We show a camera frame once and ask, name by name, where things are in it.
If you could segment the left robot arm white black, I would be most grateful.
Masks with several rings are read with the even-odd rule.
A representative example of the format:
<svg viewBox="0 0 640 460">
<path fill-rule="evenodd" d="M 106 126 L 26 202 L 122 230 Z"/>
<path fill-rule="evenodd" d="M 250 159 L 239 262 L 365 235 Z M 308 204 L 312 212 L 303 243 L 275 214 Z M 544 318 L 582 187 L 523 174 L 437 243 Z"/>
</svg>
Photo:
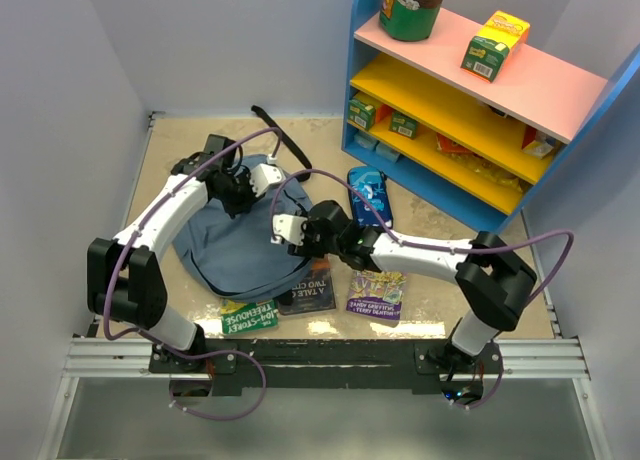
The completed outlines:
<svg viewBox="0 0 640 460">
<path fill-rule="evenodd" d="M 260 198 L 253 173 L 235 159 L 242 146 L 210 136 L 203 150 L 172 167 L 158 195 L 131 224 L 91 242 L 87 306 L 101 317 L 107 340 L 136 334 L 185 372 L 200 370 L 210 359 L 203 328 L 170 306 L 160 263 L 179 231 L 210 201 L 221 201 L 237 215 Z"/>
</svg>

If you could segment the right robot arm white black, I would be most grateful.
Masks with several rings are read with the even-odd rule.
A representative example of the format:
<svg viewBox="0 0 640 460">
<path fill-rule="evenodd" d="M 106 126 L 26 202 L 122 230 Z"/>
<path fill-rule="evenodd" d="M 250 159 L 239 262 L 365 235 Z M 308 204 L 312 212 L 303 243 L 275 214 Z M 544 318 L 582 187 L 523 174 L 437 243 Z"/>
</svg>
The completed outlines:
<svg viewBox="0 0 640 460">
<path fill-rule="evenodd" d="M 362 226 L 330 200 L 307 213 L 274 215 L 272 232 L 294 256 L 331 254 L 355 271 L 412 273 L 458 286 L 469 310 L 430 353 L 433 363 L 453 373 L 469 372 L 491 340 L 516 328 L 537 282 L 495 234 L 456 241 L 403 235 L 385 224 Z"/>
</svg>

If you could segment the blue student backpack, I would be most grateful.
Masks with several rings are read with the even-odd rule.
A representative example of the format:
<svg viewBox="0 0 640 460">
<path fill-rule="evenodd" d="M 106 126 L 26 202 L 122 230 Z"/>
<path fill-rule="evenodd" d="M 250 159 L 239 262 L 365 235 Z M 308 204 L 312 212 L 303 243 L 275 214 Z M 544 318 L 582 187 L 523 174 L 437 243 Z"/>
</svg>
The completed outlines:
<svg viewBox="0 0 640 460">
<path fill-rule="evenodd" d="M 214 171 L 238 173 L 266 163 L 267 156 L 245 156 L 242 147 L 217 160 L 197 178 L 205 183 Z M 217 201 L 208 202 L 181 228 L 173 247 L 185 270 L 219 297 L 241 303 L 256 303 L 285 297 L 292 302 L 292 289 L 312 266 L 308 258 L 292 256 L 283 245 L 270 242 L 271 188 L 248 213 L 230 218 Z"/>
</svg>

